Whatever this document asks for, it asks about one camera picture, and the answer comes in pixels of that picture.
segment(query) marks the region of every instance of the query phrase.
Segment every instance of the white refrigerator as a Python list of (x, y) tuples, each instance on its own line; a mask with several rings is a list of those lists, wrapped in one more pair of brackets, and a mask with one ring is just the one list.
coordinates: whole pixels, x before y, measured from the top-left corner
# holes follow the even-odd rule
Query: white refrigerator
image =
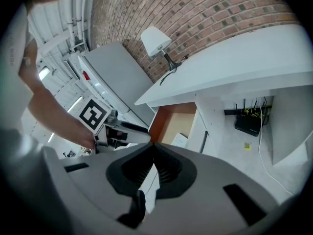
[(101, 46), (78, 59), (88, 76), (82, 79), (97, 98), (102, 95), (105, 103), (118, 111), (120, 119), (149, 128), (155, 113), (146, 104), (134, 103), (153, 83), (119, 42)]

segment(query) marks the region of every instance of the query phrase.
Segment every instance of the floor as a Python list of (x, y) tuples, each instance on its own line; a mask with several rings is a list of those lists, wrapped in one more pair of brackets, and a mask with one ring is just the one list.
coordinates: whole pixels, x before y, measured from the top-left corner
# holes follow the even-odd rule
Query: floor
[[(276, 181), (270, 178), (262, 165), (258, 146), (259, 137), (253, 137), (234, 128), (235, 116), (225, 117), (225, 133), (218, 158), (230, 163), (238, 170), (263, 186), (277, 201), (282, 204), (291, 197)], [(244, 144), (250, 143), (251, 150), (245, 150)], [(268, 173), (276, 178), (288, 191), (297, 194), (301, 191), (310, 172), (309, 162), (294, 166), (272, 165), (272, 140), (270, 125), (263, 127), (260, 153)], [(149, 213), (155, 206), (156, 190), (159, 188), (157, 170), (151, 169), (141, 190), (146, 194), (146, 209)]]

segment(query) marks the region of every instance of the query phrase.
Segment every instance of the white lamp shade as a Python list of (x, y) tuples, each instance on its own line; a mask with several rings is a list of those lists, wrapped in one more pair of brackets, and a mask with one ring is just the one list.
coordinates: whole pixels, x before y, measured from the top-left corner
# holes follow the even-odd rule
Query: white lamp shade
[(154, 26), (147, 28), (141, 34), (141, 40), (150, 57), (159, 53), (160, 48), (165, 49), (168, 47), (172, 42), (168, 36)]

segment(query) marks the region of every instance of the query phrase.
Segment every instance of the sticky note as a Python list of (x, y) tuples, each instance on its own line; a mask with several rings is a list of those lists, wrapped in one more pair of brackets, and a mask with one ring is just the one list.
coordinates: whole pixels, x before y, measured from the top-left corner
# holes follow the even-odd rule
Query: sticky note
[(245, 143), (245, 150), (250, 151), (251, 150), (251, 144)]

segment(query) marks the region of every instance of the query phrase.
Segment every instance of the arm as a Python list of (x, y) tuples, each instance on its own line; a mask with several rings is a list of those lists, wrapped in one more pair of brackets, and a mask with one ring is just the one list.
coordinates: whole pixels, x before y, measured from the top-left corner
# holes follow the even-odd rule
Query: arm
[(34, 93), (28, 109), (47, 129), (56, 135), (94, 149), (93, 135), (78, 119), (71, 116), (42, 84), (36, 68), (37, 44), (33, 40), (25, 49), (19, 76)]

